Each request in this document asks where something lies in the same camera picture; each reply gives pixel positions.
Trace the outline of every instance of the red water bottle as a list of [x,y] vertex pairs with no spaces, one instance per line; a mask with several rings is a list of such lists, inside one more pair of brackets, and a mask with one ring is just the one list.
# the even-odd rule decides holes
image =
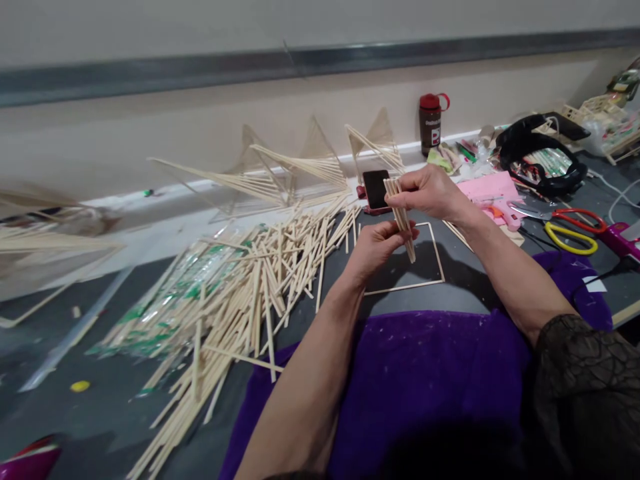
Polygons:
[[[447,108],[440,106],[440,97],[447,100]],[[451,101],[446,93],[434,95],[428,93],[420,97],[420,141],[422,154],[426,157],[429,150],[440,145],[440,116],[449,109]]]

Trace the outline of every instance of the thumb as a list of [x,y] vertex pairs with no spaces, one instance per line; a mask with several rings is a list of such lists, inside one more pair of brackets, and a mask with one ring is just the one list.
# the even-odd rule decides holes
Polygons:
[[385,200],[390,207],[409,210],[416,207],[414,193],[415,192],[400,192],[398,195],[386,197]]
[[388,239],[384,240],[384,242],[382,242],[382,244],[389,251],[393,252],[394,250],[402,247],[402,245],[404,245],[405,242],[411,238],[411,236],[412,236],[411,232],[402,230],[402,231],[399,231],[398,233],[390,236]]

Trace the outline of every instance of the red-handled scissors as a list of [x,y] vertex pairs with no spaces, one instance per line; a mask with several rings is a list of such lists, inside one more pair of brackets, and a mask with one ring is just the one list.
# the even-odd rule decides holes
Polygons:
[[[511,202],[510,206],[512,209],[522,213],[523,215],[538,219],[541,222],[546,222],[545,231],[547,232],[551,240],[553,240],[553,242],[556,245],[558,245],[560,248],[570,251],[572,253],[576,253],[577,255],[590,255],[594,253],[596,250],[598,250],[597,242],[592,238],[587,237],[586,235],[582,235],[581,233],[574,232],[572,230],[568,230],[566,228],[558,227],[557,225],[552,224],[551,223],[552,219],[568,221],[570,224],[582,230],[588,231],[590,233],[596,233],[596,234],[603,233],[607,229],[607,224],[604,222],[604,220],[602,220],[602,218],[598,217],[598,215],[596,215],[594,212],[590,210],[568,208],[568,209],[558,209],[553,211],[540,211],[536,208],[530,207],[524,203],[519,203],[519,202]],[[596,220],[596,222],[598,222],[598,226],[592,227],[591,225],[583,223],[580,220],[567,216],[568,213],[578,213],[578,214],[591,217],[592,219]],[[570,247],[564,244],[556,236],[555,234],[556,232],[562,233],[564,235],[568,235],[570,237],[574,237],[580,240],[584,240],[590,245],[590,248],[586,250],[581,250],[581,249]]]

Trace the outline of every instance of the wall trim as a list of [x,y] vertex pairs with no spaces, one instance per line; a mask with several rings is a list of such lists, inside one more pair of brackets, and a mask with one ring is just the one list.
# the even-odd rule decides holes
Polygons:
[[0,107],[638,45],[640,28],[629,28],[9,69],[0,70]]

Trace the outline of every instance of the black lace sleeve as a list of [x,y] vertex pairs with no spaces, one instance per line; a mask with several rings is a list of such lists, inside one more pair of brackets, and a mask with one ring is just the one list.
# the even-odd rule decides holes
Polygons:
[[576,478],[640,478],[640,353],[576,315],[546,324],[536,346],[535,412]]

